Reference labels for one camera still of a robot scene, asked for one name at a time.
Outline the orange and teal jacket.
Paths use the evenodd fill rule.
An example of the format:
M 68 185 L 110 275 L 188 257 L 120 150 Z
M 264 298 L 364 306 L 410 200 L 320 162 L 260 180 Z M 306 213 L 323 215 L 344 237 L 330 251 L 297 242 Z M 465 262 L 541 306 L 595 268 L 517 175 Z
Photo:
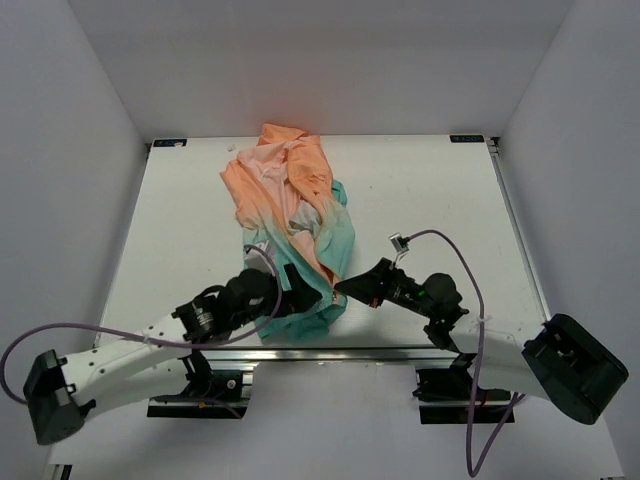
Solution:
M 334 177 L 320 137 L 266 123 L 257 145 L 239 151 L 220 176 L 235 203 L 244 243 L 261 248 L 279 270 L 295 266 L 320 295 L 309 307 L 259 319 L 259 337 L 325 337 L 348 304 L 335 286 L 345 277 L 356 235 L 346 190 Z

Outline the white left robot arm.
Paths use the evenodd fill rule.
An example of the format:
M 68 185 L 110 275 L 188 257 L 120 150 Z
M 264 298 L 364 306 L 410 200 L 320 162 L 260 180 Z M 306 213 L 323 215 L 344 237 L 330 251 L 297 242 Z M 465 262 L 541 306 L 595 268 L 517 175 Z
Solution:
M 296 267 L 284 268 L 288 287 L 277 277 L 245 269 L 225 285 L 211 286 L 178 306 L 134 339 L 60 356 L 40 354 L 23 393 L 36 441 L 48 446 L 78 432 L 90 418 L 147 398 L 194 399 L 213 403 L 228 398 L 197 345 L 230 338 L 262 316 L 273 318 L 310 310 L 321 299 Z

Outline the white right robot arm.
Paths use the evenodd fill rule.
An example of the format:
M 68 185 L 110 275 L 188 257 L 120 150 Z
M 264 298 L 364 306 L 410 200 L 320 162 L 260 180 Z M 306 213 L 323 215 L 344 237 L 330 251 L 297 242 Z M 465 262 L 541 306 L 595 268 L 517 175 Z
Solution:
M 430 342 L 468 359 L 451 374 L 453 390 L 466 399 L 484 390 L 510 390 L 546 399 L 571 419 L 592 425 L 629 377 L 624 364 L 571 316 L 532 323 L 481 319 L 463 308 L 462 295 L 445 273 L 417 283 L 383 258 L 335 288 L 372 308 L 390 302 L 426 317 Z

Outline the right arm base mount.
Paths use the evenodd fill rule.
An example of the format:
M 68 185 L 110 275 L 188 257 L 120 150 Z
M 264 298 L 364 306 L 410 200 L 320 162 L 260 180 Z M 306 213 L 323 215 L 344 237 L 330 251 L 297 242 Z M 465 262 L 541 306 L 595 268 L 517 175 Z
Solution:
M 422 425 L 463 425 L 470 409 L 472 376 L 466 370 L 474 354 L 460 354 L 447 366 L 416 369 L 417 388 L 412 392 L 418 400 Z M 513 396 L 501 389 L 477 388 L 474 422 L 497 424 Z

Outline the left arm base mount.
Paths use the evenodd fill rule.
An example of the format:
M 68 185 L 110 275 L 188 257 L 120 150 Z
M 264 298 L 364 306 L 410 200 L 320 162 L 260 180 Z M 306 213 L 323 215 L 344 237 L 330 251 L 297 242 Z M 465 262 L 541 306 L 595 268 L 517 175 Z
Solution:
M 183 358 L 186 386 L 180 393 L 152 398 L 148 418 L 241 420 L 248 408 L 254 366 L 214 362 L 202 351 Z

